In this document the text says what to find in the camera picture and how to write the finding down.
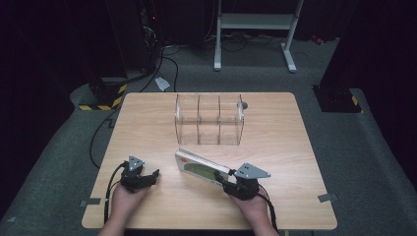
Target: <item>human hand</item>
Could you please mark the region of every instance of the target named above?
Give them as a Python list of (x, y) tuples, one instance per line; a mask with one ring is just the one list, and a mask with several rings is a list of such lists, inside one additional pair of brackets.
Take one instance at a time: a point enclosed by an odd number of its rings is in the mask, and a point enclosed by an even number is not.
[(117, 184), (111, 199), (110, 218), (129, 220), (149, 189), (150, 187), (143, 188), (135, 193), (130, 193), (122, 185)]
[(111, 199), (110, 217), (98, 235), (122, 236), (127, 222), (149, 189), (150, 187), (141, 189), (135, 193), (130, 193), (123, 186), (117, 184)]
[[(260, 188), (259, 194), (264, 197), (267, 193), (263, 188)], [(251, 224), (255, 235), (257, 236), (275, 236), (279, 235), (273, 229), (268, 218), (268, 204), (260, 196), (255, 196), (251, 200), (242, 201), (231, 195), (228, 195), (230, 200), (239, 207), (243, 217)]]

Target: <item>hazard tape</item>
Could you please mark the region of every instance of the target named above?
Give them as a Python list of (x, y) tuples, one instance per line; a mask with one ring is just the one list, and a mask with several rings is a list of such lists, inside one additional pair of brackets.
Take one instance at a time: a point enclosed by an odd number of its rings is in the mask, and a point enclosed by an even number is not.
[(112, 110), (116, 109), (123, 98), (123, 93), (126, 90), (126, 85), (120, 87), (115, 94), (115, 97), (112, 101), (106, 104), (79, 104), (81, 110)]

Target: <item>tabletop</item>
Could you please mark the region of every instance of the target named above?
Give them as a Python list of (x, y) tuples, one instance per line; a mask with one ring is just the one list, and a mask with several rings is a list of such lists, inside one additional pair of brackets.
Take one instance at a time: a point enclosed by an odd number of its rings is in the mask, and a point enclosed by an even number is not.
[[(174, 122), (177, 94), (240, 94), (248, 104), (240, 145), (179, 145)], [(289, 92), (128, 93), (101, 163), (83, 218), (86, 228), (103, 225), (104, 198), (115, 168), (133, 155), (143, 175), (159, 169), (156, 185), (128, 228), (249, 229), (221, 187), (180, 172), (175, 152), (185, 148), (232, 169), (249, 162), (271, 174), (259, 179), (275, 207), (280, 229), (333, 229), (337, 221), (296, 99)]]

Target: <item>clear acrylic box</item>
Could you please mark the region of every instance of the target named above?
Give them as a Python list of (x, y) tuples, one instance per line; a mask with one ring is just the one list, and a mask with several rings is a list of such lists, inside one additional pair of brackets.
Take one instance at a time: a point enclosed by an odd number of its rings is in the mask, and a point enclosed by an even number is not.
[(178, 144), (237, 146), (244, 113), (241, 95), (177, 95)]

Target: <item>gray carpet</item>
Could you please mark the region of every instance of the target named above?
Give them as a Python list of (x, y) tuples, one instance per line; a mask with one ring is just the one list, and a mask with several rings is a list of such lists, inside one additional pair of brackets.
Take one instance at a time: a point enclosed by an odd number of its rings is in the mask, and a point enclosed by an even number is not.
[[(227, 49), (242, 44), (224, 43)], [(314, 235), (417, 235), (417, 195), (382, 137), (365, 94), (352, 92), (364, 113), (323, 113), (314, 96), (337, 41), (317, 45), (295, 40), (291, 46), (298, 72), (290, 74), (278, 43), (223, 50), (222, 70), (212, 70), (212, 49), (172, 47), (165, 56), (179, 67), (176, 91), (290, 91), (293, 92), (322, 171), (325, 184), (338, 200), (332, 203), (338, 226)], [(163, 60), (160, 73), (173, 92), (175, 66)], [(127, 92), (141, 90), (149, 78), (128, 84)], [(69, 97), (77, 107), (87, 86)], [(155, 82), (144, 92), (160, 91)], [(6, 215), (0, 235), (96, 235), (85, 229), (80, 206), (89, 198), (98, 170), (89, 160), (89, 142), (111, 111), (75, 108), (45, 147), (37, 164)], [(112, 129), (105, 123), (92, 146), (100, 163)], [(239, 235), (223, 232), (224, 235)], [(213, 235), (214, 232), (140, 231), (138, 235)], [(313, 232), (291, 231), (291, 235)]]

